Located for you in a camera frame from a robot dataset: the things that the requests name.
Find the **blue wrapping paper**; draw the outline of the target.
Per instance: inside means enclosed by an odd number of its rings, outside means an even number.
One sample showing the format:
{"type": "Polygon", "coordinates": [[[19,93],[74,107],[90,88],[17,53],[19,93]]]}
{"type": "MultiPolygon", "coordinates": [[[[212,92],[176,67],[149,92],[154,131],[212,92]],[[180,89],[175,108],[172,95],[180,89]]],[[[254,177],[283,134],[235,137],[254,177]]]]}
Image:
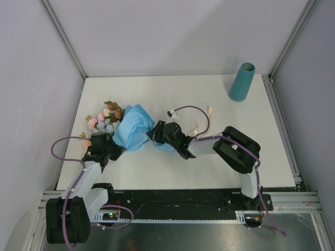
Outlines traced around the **blue wrapping paper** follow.
{"type": "Polygon", "coordinates": [[[151,143],[160,151],[175,153],[176,150],[167,143],[154,142],[147,136],[154,125],[154,120],[140,104],[128,105],[121,123],[114,132],[113,141],[127,151],[137,151],[147,143],[151,143]]]}

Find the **cream printed ribbon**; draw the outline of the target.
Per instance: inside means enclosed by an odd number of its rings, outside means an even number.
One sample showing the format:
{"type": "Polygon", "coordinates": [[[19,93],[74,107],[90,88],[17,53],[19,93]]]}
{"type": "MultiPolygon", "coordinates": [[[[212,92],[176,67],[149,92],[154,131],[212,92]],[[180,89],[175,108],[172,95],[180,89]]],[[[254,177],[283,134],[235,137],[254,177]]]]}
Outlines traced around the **cream printed ribbon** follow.
{"type": "Polygon", "coordinates": [[[195,135],[205,131],[206,128],[208,128],[208,130],[205,133],[201,134],[199,137],[204,137],[209,133],[210,127],[211,127],[211,119],[212,119],[212,116],[213,116],[212,106],[207,106],[206,114],[207,114],[208,120],[205,118],[204,122],[198,123],[198,121],[196,119],[193,120],[191,129],[188,133],[188,136],[195,136],[195,135]]]}

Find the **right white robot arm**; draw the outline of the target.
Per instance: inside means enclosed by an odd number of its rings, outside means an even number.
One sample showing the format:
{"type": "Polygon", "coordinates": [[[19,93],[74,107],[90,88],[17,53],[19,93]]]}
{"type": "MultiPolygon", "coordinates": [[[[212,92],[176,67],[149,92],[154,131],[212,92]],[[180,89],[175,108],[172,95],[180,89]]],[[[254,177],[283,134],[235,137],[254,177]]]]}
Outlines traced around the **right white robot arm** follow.
{"type": "Polygon", "coordinates": [[[176,122],[159,121],[147,136],[155,143],[169,145],[186,160],[217,154],[239,174],[242,205],[253,210],[262,201],[258,172],[261,147],[236,128],[228,126],[221,133],[196,138],[186,136],[176,122]]]}

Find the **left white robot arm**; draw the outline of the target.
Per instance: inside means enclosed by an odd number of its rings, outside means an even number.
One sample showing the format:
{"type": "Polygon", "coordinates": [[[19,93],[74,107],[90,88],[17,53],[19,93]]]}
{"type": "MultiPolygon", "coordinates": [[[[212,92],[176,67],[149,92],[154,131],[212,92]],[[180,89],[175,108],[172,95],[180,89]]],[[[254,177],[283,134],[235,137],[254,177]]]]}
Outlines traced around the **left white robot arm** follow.
{"type": "Polygon", "coordinates": [[[79,175],[59,197],[47,201],[46,231],[50,244],[74,248],[76,244],[85,243],[98,211],[119,205],[112,184],[96,180],[108,162],[118,160],[125,149],[106,132],[93,133],[89,141],[91,145],[78,161],[82,165],[79,175]]]}

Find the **artificial flower bunch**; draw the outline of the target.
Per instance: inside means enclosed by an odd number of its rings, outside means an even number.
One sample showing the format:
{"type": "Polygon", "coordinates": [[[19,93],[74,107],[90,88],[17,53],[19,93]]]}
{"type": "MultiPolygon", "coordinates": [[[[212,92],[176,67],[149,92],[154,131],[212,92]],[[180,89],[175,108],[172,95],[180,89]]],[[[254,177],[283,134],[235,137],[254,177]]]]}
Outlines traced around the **artificial flower bunch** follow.
{"type": "Polygon", "coordinates": [[[105,101],[104,104],[105,108],[96,116],[87,115],[85,118],[87,121],[88,134],[82,132],[79,135],[80,138],[87,138],[83,143],[84,150],[87,150],[88,147],[92,145],[88,138],[93,133],[102,132],[113,137],[123,120],[125,109],[118,105],[117,102],[109,100],[105,101]]]}

